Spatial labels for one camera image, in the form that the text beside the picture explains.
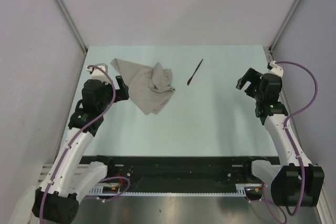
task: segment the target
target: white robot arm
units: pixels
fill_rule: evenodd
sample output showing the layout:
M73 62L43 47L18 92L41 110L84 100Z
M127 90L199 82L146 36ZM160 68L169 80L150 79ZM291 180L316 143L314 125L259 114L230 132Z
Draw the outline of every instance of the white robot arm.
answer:
M92 162L76 180L73 180L84 151L103 122L103 111L105 112L112 102L129 98L128 87L121 76L116 77L120 89L113 93L109 78L104 74L107 72L107 66L93 67L87 69L92 79L84 84L82 99L78 101L75 112L70 117L65 142L50 172L36 190L33 206L33 214L36 217L39 217L42 209L45 220L71 223L84 196L107 175L107 166L104 163Z
M282 89L281 78L284 73L282 67L272 61L268 69L267 73L261 74L250 68L238 80L236 86L241 90L247 81L250 82L245 93L256 100L256 117L260 118L262 125L270 134L280 160L280 167L273 166L266 160L253 161L252 174L271 187L272 199L277 206L295 206L300 195L302 181L301 166L298 160L300 157L305 171L305 191L301 206L316 206L324 180L324 172L321 167L313 165L307 158L294 135L290 122L284 126L288 112L279 101ZM285 129L289 131L297 152Z

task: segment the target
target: gray towel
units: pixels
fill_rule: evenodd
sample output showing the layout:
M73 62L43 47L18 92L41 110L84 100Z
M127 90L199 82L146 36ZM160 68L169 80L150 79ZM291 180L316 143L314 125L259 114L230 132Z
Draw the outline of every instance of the gray towel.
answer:
M114 66L129 87L131 100L146 115L150 113L158 114L169 102L175 91L171 86L173 81L172 70L163 70L160 63L151 68L114 59L111 65Z

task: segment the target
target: cable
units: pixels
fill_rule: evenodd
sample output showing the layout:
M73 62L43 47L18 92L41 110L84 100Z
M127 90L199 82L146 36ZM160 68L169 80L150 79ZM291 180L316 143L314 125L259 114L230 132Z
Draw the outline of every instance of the cable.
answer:
M119 188L122 187L122 184L123 184L123 180L120 179L120 180L119 180Z
M286 224L286 223L287 223L287 215L286 215L285 211L284 211L281 207L278 207L278 206L277 206L277 207L280 209L280 211L283 213L283 216L285 217L285 221L284 221L284 222L281 222L281 221L278 219L278 217L275 215L275 213L272 211L272 209L271 209L271 207L270 207L270 205L269 205L269 203L274 204L274 202L271 201L271 200L268 200L268 199L266 198L266 194L265 194L265 186L263 186L261 189L262 189L262 195L264 196L264 198L263 198L261 201L265 202L266 207L267 207L268 211L270 212L270 214L273 216L273 218L274 218L279 224Z
M301 167L301 188L300 188L300 195L299 195L298 203L295 206L295 209L294 209L293 212L290 212L288 206L286 206L287 213L290 216L295 216L298 213L298 211L299 211L299 208L300 208L301 203L302 203L303 195L305 193L305 191L304 191L305 187L304 186L306 184L306 174L304 172L305 171L305 166L304 166L302 158L300 156L300 152L299 152L299 150L298 150L298 148L297 148L297 146L296 146L296 144L295 144L295 142L293 140L293 137L291 136L289 130L287 129L287 123L288 123L289 119L291 119L293 116L298 115L299 113L303 112L304 110L306 110L307 108L309 108L312 105L312 103L315 101L317 93L318 93L318 84L317 84L316 77L313 75L313 73L308 68L304 67L301 64L298 64L298 63L295 63L295 62L291 62L291 61L277 61L276 64L290 64L290 65L295 65L295 66L297 66L299 68L302 68L303 70L305 70L312 77L312 79L314 81L314 86L315 86L315 92L314 92L313 98L310 100L310 102L306 106L304 106L302 109L300 109L300 110L294 112L293 114L289 115L288 117L286 117L286 119L285 119L285 121L283 123L284 124L283 126L284 126L284 129L285 129L285 132L286 132L286 134L287 134L287 136L289 138L289 141L290 141L291 145L293 146L293 149L295 151L295 154L297 156L297 159L298 159L300 167Z
M111 198L103 199L102 200L103 203L106 202L106 201L111 201L111 200L119 198L122 194L124 194L130 188L130 186L131 186L130 180L128 178L122 177L122 176L115 176L115 177L105 178L105 179L102 179L101 181L99 181L99 183L103 183L103 182L106 182L108 180L117 179L117 178L124 179L124 180L127 181L127 187L126 187L126 189L124 191L122 191L121 193L118 193L117 195L112 196ZM100 198L99 197L95 197L95 196L91 196L91 197L86 197L85 199L97 199L97 200L99 200Z
M82 133L87 127L89 127L90 125L92 125L94 122L96 122L98 119L100 119L113 105L115 99L116 99L116 89L113 85L113 81L112 79L109 77L109 75L104 71L102 70L101 68L99 68L98 66L94 66L94 65L89 65L88 68L94 68L94 69L97 69L99 70L100 72L102 72L106 78L109 80L109 82L111 83L111 86L112 86L112 91L113 91L113 97L112 97L112 100L111 102L109 103L109 105L106 107L106 109L99 115L97 116L95 119L93 119L91 122L87 123L85 126L83 126L83 128L81 128L74 136L73 138L70 140L69 142L69 147L71 147L71 145L73 144L73 142L75 141L75 139L79 136L80 133ZM69 149L65 149L64 152L62 153L61 155L61 158L59 159L56 167L55 167L55 170L50 178L50 181L53 181L56 177L56 174L65 158L65 155L67 154ZM48 183L47 187L46 187L46 190L45 192L43 193L43 196L42 196L42 201L41 201L41 205L40 205L40 213L39 213L39 220L40 220L40 224L43 224L43 210L44 210L44 204L45 204L45 201L46 201L46 198L47 198L47 195L48 195L48 192L50 190L50 187L51 187L51 183Z
M264 192L263 192L263 195L264 195L264 198L263 198L263 199L250 200L250 199L247 198L247 197L245 197L245 199L246 199L249 203L251 203L251 202L265 202L266 207L267 207L268 211L271 213L272 217L273 217L278 223L280 223L280 224L287 224L288 219L287 219L287 215L286 215L285 211L284 211L281 207L275 205L275 203L274 203L273 201L271 201L271 200L269 200L269 199L266 199L266 198L265 198L265 194L264 194ZM273 213L273 211L270 209L269 204L273 204L273 205L275 205L277 208L279 208L279 210L282 212L282 214L283 214L283 216L284 216L284 218L285 218L284 222L281 222L281 221L276 217L275 213Z

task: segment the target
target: light blue table surface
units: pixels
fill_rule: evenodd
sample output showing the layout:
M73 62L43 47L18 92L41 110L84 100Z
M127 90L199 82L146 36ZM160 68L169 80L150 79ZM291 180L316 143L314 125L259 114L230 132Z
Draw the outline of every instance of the light blue table surface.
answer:
M267 71L262 46L90 47L84 67L106 63L115 80L114 58L153 67L160 62L172 69L176 91L157 115L144 115L131 100L114 104L85 155L277 156L255 117L255 100L235 88L248 68ZM70 114L89 78L83 70Z

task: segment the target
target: white wall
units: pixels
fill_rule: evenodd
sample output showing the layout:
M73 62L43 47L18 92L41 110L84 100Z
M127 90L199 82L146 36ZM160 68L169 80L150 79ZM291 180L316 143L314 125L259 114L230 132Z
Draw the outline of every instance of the white wall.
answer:
M62 134L84 59L53 0L0 0L0 223Z
M319 94L308 111L295 118L304 151L326 174L325 184L336 211L336 0L303 0L275 50L276 60L308 67L317 78ZM313 95L310 77L295 67L284 67L285 88L293 111Z
M294 0L64 0L86 46L269 46Z

